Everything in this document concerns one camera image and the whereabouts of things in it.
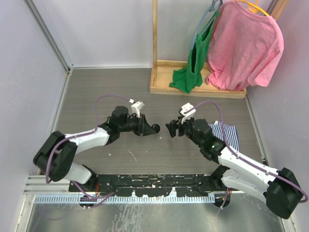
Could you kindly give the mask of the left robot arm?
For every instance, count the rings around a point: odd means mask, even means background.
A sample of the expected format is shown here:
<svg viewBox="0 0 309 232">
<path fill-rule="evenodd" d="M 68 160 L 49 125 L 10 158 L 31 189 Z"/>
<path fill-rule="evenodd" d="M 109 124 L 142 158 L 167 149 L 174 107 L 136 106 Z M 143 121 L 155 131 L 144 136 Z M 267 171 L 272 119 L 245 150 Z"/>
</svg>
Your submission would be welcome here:
<svg viewBox="0 0 309 232">
<path fill-rule="evenodd" d="M 75 155 L 97 146 L 115 142 L 122 132 L 148 136 L 160 131 L 158 124 L 149 125 L 144 114 L 129 114 L 124 106 L 117 106 L 107 121 L 97 129 L 76 134 L 55 131 L 47 138 L 33 158 L 33 163 L 47 177 L 47 181 L 67 179 L 78 183 L 85 191 L 92 191 L 98 183 L 97 174 L 85 165 L 73 163 Z"/>
</svg>

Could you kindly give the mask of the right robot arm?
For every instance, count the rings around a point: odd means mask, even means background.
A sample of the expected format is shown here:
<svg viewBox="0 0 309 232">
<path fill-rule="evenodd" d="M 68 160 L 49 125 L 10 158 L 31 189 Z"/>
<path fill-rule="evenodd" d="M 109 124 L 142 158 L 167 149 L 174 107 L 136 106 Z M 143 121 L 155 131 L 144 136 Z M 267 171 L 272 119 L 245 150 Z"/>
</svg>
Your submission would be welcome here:
<svg viewBox="0 0 309 232">
<path fill-rule="evenodd" d="M 304 194 L 291 170 L 271 168 L 228 147 L 213 134 L 206 120 L 191 118 L 182 122 L 179 118 L 166 127 L 171 137 L 186 136 L 206 159 L 219 164 L 211 175 L 216 190 L 227 187 L 243 191 L 264 202 L 283 219 L 288 219 L 301 202 Z"/>
</svg>

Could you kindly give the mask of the blue-grey hanger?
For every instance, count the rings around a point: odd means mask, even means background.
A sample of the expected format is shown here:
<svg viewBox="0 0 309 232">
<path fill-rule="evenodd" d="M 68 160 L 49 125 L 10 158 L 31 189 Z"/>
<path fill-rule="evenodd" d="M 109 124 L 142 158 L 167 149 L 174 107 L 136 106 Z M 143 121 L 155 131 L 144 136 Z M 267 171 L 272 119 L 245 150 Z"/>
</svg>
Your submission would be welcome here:
<svg viewBox="0 0 309 232">
<path fill-rule="evenodd" d="M 201 19 L 200 19 L 200 21 L 199 21 L 199 23 L 197 25 L 197 28 L 195 29 L 195 32 L 193 34 L 193 37 L 192 37 L 192 40 L 191 40 L 191 43 L 190 43 L 190 47 L 189 47 L 190 50 L 193 50 L 194 43 L 196 41 L 196 37 L 197 37 L 198 33 L 200 32 L 201 27 L 203 26 L 203 23 L 205 21 L 205 18 L 207 16 L 207 14 L 209 12 L 212 12 L 212 11 L 216 10 L 215 5 L 216 5 L 216 3 L 218 1 L 219 1 L 219 4 L 218 4 L 218 7 L 217 7 L 217 10 L 220 9 L 221 5 L 223 4 L 223 1 L 222 0 L 213 0 L 211 2 L 210 6 L 208 7 L 208 9 L 205 11 L 203 16 L 201 17 Z"/>
</svg>

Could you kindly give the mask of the blue striped cloth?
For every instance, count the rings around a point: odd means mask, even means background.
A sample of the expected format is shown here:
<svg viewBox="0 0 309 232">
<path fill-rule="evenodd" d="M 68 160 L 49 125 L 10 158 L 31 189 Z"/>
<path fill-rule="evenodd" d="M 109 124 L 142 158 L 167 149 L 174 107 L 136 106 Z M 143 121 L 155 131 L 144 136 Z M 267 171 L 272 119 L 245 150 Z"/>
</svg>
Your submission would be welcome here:
<svg viewBox="0 0 309 232">
<path fill-rule="evenodd" d="M 213 135 L 222 141 L 224 140 L 222 127 L 224 127 L 224 134 L 229 146 L 239 151 L 239 137 L 235 126 L 222 124 L 220 121 L 215 121 L 209 126 L 212 128 Z"/>
</svg>

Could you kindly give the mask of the pink t-shirt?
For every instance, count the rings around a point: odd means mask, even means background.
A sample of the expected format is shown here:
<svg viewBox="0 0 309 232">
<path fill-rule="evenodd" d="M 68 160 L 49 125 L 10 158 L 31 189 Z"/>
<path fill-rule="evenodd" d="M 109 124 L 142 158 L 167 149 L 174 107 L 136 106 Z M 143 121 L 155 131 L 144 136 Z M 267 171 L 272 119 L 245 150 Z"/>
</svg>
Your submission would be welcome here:
<svg viewBox="0 0 309 232">
<path fill-rule="evenodd" d="M 208 50 L 207 84 L 241 91 L 267 87 L 284 51 L 281 29 L 272 16 L 246 10 L 229 0 L 220 9 Z"/>
</svg>

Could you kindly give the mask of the green tank top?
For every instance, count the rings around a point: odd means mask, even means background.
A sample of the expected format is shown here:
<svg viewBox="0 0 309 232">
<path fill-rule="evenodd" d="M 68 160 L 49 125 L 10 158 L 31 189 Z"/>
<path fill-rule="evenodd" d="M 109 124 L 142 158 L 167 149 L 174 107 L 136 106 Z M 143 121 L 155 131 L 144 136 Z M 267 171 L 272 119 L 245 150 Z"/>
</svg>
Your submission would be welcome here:
<svg viewBox="0 0 309 232">
<path fill-rule="evenodd" d="M 204 29 L 198 32 L 193 48 L 189 51 L 186 67 L 173 71 L 172 82 L 169 87 L 189 94 L 195 87 L 202 85 L 201 70 L 204 67 L 211 37 L 219 17 L 220 10 L 216 10 Z"/>
</svg>

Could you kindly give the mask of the yellow hanger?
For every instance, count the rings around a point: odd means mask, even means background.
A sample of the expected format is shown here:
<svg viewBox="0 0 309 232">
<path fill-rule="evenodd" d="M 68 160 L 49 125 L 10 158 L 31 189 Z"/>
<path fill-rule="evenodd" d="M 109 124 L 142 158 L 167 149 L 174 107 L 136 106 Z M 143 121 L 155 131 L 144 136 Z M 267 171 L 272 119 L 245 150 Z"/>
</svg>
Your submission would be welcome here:
<svg viewBox="0 0 309 232">
<path fill-rule="evenodd" d="M 249 2 L 247 0 L 238 0 L 239 2 L 245 3 L 249 6 L 249 11 L 257 14 L 257 13 L 262 13 L 265 16 L 269 16 L 269 14 L 263 10 L 261 7 L 258 6 L 258 1 L 256 0 L 255 3 Z"/>
</svg>

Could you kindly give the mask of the wooden clothes rack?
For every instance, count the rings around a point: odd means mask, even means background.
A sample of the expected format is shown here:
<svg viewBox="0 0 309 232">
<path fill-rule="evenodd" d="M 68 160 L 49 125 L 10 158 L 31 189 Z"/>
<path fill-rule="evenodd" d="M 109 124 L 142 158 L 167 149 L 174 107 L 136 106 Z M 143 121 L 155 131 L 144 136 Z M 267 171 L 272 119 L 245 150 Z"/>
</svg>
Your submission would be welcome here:
<svg viewBox="0 0 309 232">
<path fill-rule="evenodd" d="M 186 61 L 177 60 L 158 60 L 157 59 L 157 1 L 152 1 L 153 5 L 153 66 L 150 80 L 150 92 L 153 94 L 169 94 L 169 95 L 186 95 L 185 92 L 170 87 L 174 70 L 184 68 L 187 65 Z M 204 82 L 201 86 L 195 87 L 190 93 L 190 96 L 198 97 L 213 97 L 213 98 L 229 98 L 229 99 L 244 99 L 247 95 L 247 90 L 229 91 L 219 90 L 213 85 L 208 85 Z"/>
</svg>

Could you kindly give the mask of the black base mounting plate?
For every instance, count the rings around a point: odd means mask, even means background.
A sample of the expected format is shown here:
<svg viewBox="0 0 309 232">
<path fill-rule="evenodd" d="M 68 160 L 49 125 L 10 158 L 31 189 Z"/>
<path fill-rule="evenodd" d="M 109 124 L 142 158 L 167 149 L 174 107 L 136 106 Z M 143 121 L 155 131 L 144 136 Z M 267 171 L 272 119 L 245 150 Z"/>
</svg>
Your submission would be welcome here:
<svg viewBox="0 0 309 232">
<path fill-rule="evenodd" d="M 208 196 L 211 192 L 222 191 L 231 195 L 212 176 L 207 174 L 100 174 L 92 188 L 81 185 L 87 192 L 106 195 L 113 192 L 119 197 L 169 196 L 176 191 L 177 197 Z"/>
</svg>

